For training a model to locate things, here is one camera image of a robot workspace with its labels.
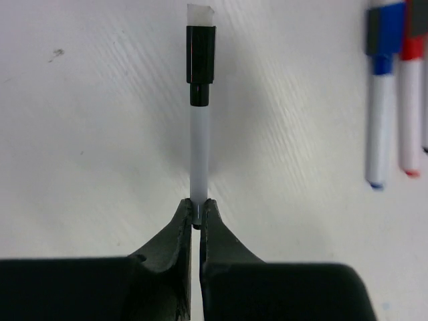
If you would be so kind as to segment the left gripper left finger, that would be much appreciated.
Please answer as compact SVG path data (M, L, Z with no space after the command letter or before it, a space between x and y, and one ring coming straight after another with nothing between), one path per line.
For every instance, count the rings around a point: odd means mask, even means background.
M122 257L1 260L2 320L189 320L191 202Z

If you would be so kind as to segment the black marker pen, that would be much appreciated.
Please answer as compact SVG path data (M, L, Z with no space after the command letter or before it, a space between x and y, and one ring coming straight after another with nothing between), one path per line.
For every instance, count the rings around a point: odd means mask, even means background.
M203 208L208 199L210 110L208 106L192 106L190 111L190 200L192 224L200 229Z

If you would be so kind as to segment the blue marker pen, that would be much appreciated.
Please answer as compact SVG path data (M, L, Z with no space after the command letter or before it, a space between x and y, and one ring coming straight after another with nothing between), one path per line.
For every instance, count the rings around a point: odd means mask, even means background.
M368 119L365 179L376 191L387 180L393 113L394 60L401 50L404 1L370 1L365 13Z

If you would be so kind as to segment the red marker pen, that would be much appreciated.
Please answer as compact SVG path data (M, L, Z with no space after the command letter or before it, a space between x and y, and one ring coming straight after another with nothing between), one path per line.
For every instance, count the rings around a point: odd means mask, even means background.
M420 177L421 113L427 2L405 1L399 64L399 166L412 179Z

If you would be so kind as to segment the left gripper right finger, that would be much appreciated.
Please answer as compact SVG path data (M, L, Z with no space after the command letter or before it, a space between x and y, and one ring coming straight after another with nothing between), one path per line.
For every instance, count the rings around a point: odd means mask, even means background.
M206 320L376 320L364 282L339 263L267 263L205 203L199 279Z

